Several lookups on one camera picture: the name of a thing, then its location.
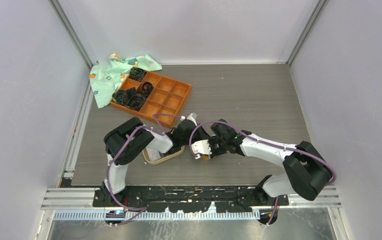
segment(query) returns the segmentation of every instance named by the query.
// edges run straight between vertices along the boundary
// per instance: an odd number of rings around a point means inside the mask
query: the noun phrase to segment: orange object
[[[110,105],[153,123],[156,122],[153,119],[153,114],[159,113],[178,116],[181,113],[185,102],[190,96],[191,84],[148,71],[141,82],[129,77],[126,78],[120,86],[120,89],[127,90],[135,87],[137,92],[139,92],[145,82],[150,82],[154,89],[139,111],[118,104],[113,100],[110,101]],[[176,120],[175,117],[163,115],[156,116],[156,118],[160,121],[161,125],[169,129],[174,126]]]

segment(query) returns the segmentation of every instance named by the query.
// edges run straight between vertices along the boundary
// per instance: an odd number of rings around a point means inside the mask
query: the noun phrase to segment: mint green fabric
[[[113,93],[120,88],[134,66],[146,71],[162,69],[162,66],[148,54],[132,58],[120,58],[117,54],[112,54],[110,62],[99,63],[92,67],[89,82],[99,109],[110,103]]]

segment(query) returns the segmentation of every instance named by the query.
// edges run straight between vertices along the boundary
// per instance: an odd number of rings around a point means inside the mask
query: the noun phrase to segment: black mounting base
[[[256,186],[126,186],[116,198],[128,207],[147,207],[147,212],[162,213],[166,207],[176,213],[206,212],[212,202],[217,213],[252,212],[253,206],[272,206],[274,198],[260,199]],[[280,206],[289,204],[286,195],[279,196]],[[95,191],[94,207],[117,207],[103,185]]]

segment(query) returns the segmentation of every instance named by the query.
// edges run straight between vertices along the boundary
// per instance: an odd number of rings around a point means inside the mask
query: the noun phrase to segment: purple cable
[[[223,125],[226,125],[226,126],[228,126],[230,128],[233,128],[239,134],[241,134],[241,135],[245,136],[246,138],[249,138],[250,140],[253,140],[253,141],[257,142],[257,143],[265,144],[265,145],[268,145],[268,146],[271,146],[271,147],[274,147],[274,148],[277,148],[277,149],[280,149],[280,150],[284,149],[284,146],[282,146],[282,145],[277,145],[277,144],[274,144],[274,143],[271,143],[271,142],[268,142],[268,141],[257,140],[256,138],[245,134],[244,132],[242,132],[240,129],[238,129],[237,127],[235,127],[232,124],[229,124],[229,123],[226,123],[226,122],[223,122],[223,121],[206,121],[206,122],[200,123],[196,128],[194,128],[194,130],[191,132],[191,136],[189,136],[189,142],[188,142],[189,143],[189,149],[191,150],[191,153],[192,153],[192,155],[194,155],[194,157],[196,157],[197,155],[194,154],[194,152],[193,152],[193,147],[192,147],[193,144],[191,142],[192,139],[193,139],[193,136],[196,133],[198,128],[201,128],[203,125],[211,124],[211,123],[223,124]],[[315,156],[315,155],[313,155],[311,153],[299,150],[297,148],[293,148],[293,147],[286,147],[285,150],[293,151],[293,152],[296,152],[296,153],[299,153],[299,154],[306,155],[306,156],[308,156],[308,157],[318,161],[319,163],[323,164],[329,170],[329,172],[332,175],[332,179],[329,180],[328,185],[332,185],[336,181],[336,179],[337,179],[336,171],[334,170],[334,168],[331,165],[329,165],[322,158],[317,157],[317,156]]]
[[[121,149],[117,152],[117,154],[113,157],[112,160],[110,160],[108,162],[108,167],[107,167],[107,170],[105,172],[105,178],[107,179],[107,188],[108,188],[108,191],[110,192],[110,195],[111,197],[113,198],[113,200],[121,207],[123,207],[124,209],[128,209],[128,210],[131,210],[131,211],[139,211],[137,214],[135,214],[133,217],[129,218],[128,220],[125,220],[121,223],[118,224],[119,225],[124,225],[124,224],[127,224],[129,223],[130,221],[132,221],[134,218],[138,217],[138,215],[140,215],[142,212],[144,212],[147,207],[128,207],[128,206],[125,206],[123,205],[115,196],[115,194],[113,193],[113,190],[112,190],[112,185],[110,184],[110,178],[109,178],[109,174],[110,174],[110,167],[112,166],[112,164],[119,158],[119,156],[122,154],[122,152],[125,150],[126,146],[129,144],[129,142],[132,140],[132,138],[135,136],[135,134],[137,134],[137,132],[140,130],[140,129],[147,129],[147,130],[150,130],[152,131],[153,133],[156,133],[158,135],[162,135],[163,136],[163,133],[160,133],[160,132],[157,132],[155,130],[153,130],[152,127],[148,127],[148,126],[145,126],[145,125],[141,125],[137,128],[135,128],[132,133],[129,135],[129,137],[127,138],[126,142],[123,144],[123,146],[121,147]]]
[[[176,115],[172,115],[172,114],[167,114],[167,113],[154,113],[152,115],[152,118],[155,120],[155,122],[161,127],[161,130],[163,132],[165,132],[165,128],[162,126],[162,124],[160,123],[160,121],[157,119],[156,116],[169,116],[169,117],[172,117],[172,118],[177,118],[177,119],[180,119],[181,117],[180,116],[176,116]]]
[[[267,221],[266,225],[269,227],[269,224],[271,224],[272,222],[272,219],[274,219],[274,214],[275,212],[277,211],[277,207],[278,207],[278,196],[275,198],[275,203],[273,204],[273,210],[272,210],[272,215],[270,215],[270,218],[269,220]]]

